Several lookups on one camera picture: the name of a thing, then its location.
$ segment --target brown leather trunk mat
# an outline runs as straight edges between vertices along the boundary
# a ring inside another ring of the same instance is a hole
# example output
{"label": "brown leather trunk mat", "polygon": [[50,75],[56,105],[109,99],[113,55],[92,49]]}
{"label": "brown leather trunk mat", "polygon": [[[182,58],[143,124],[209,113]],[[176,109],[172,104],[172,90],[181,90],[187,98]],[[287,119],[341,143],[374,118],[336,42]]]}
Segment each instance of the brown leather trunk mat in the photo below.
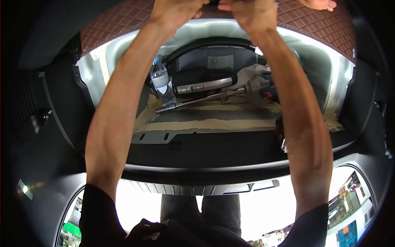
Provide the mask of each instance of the brown leather trunk mat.
{"label": "brown leather trunk mat", "polygon": [[[108,10],[81,30],[83,54],[120,35],[140,29],[148,20],[155,0],[128,0]],[[344,0],[337,0],[333,12],[303,6],[298,0],[277,0],[278,26],[310,36],[349,60],[356,48],[352,20]],[[216,6],[204,6],[201,18],[233,19],[231,12],[220,11]]]}

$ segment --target forearm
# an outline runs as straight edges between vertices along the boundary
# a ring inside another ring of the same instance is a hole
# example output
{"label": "forearm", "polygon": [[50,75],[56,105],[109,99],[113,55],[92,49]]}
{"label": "forearm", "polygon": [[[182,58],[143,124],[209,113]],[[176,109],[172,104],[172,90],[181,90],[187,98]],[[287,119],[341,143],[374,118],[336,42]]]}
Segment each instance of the forearm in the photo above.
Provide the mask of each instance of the forearm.
{"label": "forearm", "polygon": [[298,217],[327,203],[333,163],[329,133],[311,84],[276,30],[253,38],[270,65],[281,102]]}
{"label": "forearm", "polygon": [[141,90],[167,32],[148,22],[122,55],[90,124],[85,162],[87,183],[115,201],[124,169]]}

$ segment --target person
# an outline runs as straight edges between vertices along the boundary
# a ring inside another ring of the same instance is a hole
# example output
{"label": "person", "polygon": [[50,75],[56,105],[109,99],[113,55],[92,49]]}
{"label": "person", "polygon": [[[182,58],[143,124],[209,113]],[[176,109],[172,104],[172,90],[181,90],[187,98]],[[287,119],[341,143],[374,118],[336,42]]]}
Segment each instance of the person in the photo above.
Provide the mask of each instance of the person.
{"label": "person", "polygon": [[[163,195],[161,223],[143,219],[128,236],[115,209],[116,188],[152,61],[161,45],[191,18],[199,17],[208,2],[156,0],[151,17],[119,59],[87,136],[81,246],[249,246],[240,237],[238,195],[205,196],[202,213],[193,196]],[[222,0],[219,8],[231,10],[252,43],[263,51],[281,101],[297,203],[295,223],[280,246],[324,246],[332,145],[314,91],[276,31],[277,5],[273,0]]]}

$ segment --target black t-shirt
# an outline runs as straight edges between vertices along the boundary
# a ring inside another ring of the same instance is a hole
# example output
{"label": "black t-shirt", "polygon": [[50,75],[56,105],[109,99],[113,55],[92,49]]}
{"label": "black t-shirt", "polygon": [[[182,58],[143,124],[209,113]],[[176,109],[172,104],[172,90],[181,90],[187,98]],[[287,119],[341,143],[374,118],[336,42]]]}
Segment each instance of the black t-shirt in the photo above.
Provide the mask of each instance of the black t-shirt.
{"label": "black t-shirt", "polygon": [[[295,221],[279,247],[324,246],[327,222],[327,204],[310,210]],[[126,236],[119,223],[114,202],[104,191],[93,185],[85,187],[79,226],[82,235],[80,247],[251,246],[237,234],[222,227],[178,222],[174,219],[163,223],[142,219]]]}

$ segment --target metal rod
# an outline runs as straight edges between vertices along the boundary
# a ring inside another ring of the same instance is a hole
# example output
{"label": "metal rod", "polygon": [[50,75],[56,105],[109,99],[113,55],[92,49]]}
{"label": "metal rod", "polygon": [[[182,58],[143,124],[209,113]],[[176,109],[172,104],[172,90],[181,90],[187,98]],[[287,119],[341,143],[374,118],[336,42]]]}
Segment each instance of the metal rod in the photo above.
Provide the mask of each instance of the metal rod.
{"label": "metal rod", "polygon": [[181,106],[186,106],[186,105],[190,105],[190,104],[193,104],[193,103],[206,101],[206,100],[209,100],[209,99],[221,98],[223,96],[231,96],[231,95],[235,95],[235,94],[242,94],[244,92],[245,92],[244,87],[241,87],[241,88],[237,88],[237,89],[232,90],[232,91],[226,91],[226,92],[220,92],[218,94],[212,94],[212,95],[209,95],[209,96],[207,96],[205,98],[201,98],[201,99],[197,99],[197,100],[189,100],[189,101],[186,101],[186,102],[182,102],[182,103],[173,104],[173,105],[170,105],[170,106],[161,107],[161,108],[156,109],[155,113],[159,114],[161,112],[168,111],[168,110],[173,110],[173,109],[176,109],[176,108],[181,107]]}

